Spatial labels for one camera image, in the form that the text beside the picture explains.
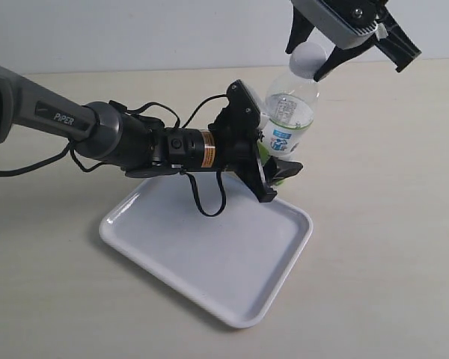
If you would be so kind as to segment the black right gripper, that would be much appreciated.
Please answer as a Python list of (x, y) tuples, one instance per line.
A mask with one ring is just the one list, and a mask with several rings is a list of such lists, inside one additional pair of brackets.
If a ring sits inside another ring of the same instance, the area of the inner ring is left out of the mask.
[[(374, 33), (360, 46), (351, 49), (334, 47), (325, 63), (315, 72), (314, 81), (321, 81), (332, 70), (347, 61), (357, 58), (376, 47), (396, 66), (396, 71), (404, 71), (420, 54), (421, 50), (409, 39), (387, 8), (388, 1), (351, 1), (347, 14), (356, 28), (364, 29), (374, 22)], [(308, 40), (314, 25), (296, 8), (293, 8), (293, 23), (285, 49), (292, 53), (295, 48)]]

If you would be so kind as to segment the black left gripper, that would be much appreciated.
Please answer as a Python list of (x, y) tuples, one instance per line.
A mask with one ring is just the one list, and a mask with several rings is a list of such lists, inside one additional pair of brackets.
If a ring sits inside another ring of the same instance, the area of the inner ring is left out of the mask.
[(208, 126), (216, 140), (216, 167), (235, 173), (259, 202), (269, 203), (277, 195), (271, 185), (296, 176), (303, 164), (272, 156), (263, 170), (257, 145), (263, 114), (260, 99), (240, 79), (228, 86), (225, 97), (227, 105)]

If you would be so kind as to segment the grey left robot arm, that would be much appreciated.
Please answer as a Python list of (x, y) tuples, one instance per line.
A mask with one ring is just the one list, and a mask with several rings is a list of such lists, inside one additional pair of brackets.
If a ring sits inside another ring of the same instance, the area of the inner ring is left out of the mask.
[(261, 159), (265, 112), (243, 81), (232, 82), (224, 97), (226, 106), (206, 129), (180, 121), (166, 126), (144, 108), (115, 101), (77, 104), (0, 66), (0, 143), (19, 125), (66, 138), (71, 153), (119, 167), (132, 178), (232, 172), (268, 203), (275, 185), (297, 175), (302, 164)]

